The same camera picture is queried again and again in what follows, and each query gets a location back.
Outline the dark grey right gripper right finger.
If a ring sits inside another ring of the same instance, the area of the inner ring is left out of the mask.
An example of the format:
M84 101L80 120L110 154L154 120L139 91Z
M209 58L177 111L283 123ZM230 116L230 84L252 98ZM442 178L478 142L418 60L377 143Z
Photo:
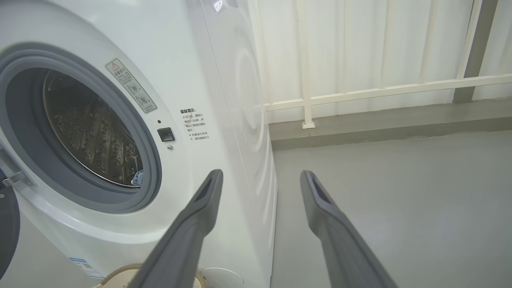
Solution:
M331 288L396 288L396 283L312 171L300 174L311 231L320 239Z

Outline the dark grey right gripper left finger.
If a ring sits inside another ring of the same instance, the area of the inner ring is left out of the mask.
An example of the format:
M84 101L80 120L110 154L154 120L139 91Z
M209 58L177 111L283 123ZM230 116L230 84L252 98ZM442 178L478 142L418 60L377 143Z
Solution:
M222 170L212 170L128 288L193 288L204 238L216 224L222 186Z

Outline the grey washing machine door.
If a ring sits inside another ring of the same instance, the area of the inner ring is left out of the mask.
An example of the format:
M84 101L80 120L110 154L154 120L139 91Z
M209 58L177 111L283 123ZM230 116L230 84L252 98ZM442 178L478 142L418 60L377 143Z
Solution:
M14 257L20 237L20 208L15 191L3 184L7 177L0 169L0 280Z

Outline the perforated steel washer drum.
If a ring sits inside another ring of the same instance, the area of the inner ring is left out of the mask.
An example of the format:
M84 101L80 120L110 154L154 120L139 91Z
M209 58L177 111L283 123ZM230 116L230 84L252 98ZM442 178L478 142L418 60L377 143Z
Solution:
M76 162L123 188L139 188L139 149L117 113L97 93L64 73L44 75L43 103L51 128Z

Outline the metal door hinge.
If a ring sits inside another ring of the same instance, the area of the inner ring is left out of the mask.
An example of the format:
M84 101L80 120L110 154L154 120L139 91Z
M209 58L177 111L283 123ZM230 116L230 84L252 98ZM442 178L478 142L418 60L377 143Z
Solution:
M8 152L0 147L0 189L12 187L17 183L34 185Z

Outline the white washing machine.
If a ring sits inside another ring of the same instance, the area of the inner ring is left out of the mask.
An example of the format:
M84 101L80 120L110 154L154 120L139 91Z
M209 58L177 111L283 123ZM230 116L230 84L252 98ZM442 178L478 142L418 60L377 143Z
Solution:
M14 153L33 186L13 186L21 212L66 257L104 279L142 264L206 176L224 175L214 229L197 273L232 270L242 288L270 288L278 184L265 119L248 0L0 0L0 53L21 43L64 49L97 68L140 110L162 182L139 211L93 211L51 194ZM119 59L158 109L144 113L106 69ZM157 130L170 127L173 142Z

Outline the grey rubber door gasket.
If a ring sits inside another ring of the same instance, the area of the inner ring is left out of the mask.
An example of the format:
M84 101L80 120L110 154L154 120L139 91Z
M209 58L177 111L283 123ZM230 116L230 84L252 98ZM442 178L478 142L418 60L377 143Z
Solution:
M97 178L62 146L43 103L44 75L49 70L75 78L114 109L139 149L142 186L123 188ZM123 214L146 208L158 194L162 182L160 155L140 110L107 76L64 49L28 42L0 53L0 130L14 153L51 194L75 205Z

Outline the round white filter cover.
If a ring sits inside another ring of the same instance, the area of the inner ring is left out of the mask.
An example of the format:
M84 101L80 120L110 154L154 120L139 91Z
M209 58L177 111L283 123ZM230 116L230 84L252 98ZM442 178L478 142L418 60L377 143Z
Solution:
M199 272L208 288L242 288L244 279L232 270L210 267Z

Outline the cream perforated laundry basket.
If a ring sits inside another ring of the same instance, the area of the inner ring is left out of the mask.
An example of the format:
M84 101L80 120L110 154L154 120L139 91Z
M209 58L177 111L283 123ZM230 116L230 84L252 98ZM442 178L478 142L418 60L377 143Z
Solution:
M190 269L129 264L114 270L92 288L207 288L207 283Z

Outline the blue energy label sticker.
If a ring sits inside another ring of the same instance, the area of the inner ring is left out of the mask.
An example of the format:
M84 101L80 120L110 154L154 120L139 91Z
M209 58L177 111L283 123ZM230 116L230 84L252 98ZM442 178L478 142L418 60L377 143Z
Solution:
M104 279L104 276L102 276L93 266L91 266L86 260L81 258L72 258L69 257L71 261L73 261L88 277L93 279Z

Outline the grey warning sticker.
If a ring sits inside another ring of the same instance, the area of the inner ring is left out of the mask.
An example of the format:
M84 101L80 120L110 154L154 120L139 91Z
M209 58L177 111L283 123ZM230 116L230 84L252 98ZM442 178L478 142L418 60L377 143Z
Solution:
M150 113L158 107L150 98L146 90L139 84L134 75L119 60L114 59L105 65L106 69L119 81L119 83L128 91L144 113Z

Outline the white metal railing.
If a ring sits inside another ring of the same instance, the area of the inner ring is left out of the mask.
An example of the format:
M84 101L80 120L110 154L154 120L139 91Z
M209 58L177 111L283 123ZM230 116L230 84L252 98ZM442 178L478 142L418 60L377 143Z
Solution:
M512 97L512 83L312 104L333 94L512 74L512 0L256 0L270 123Z

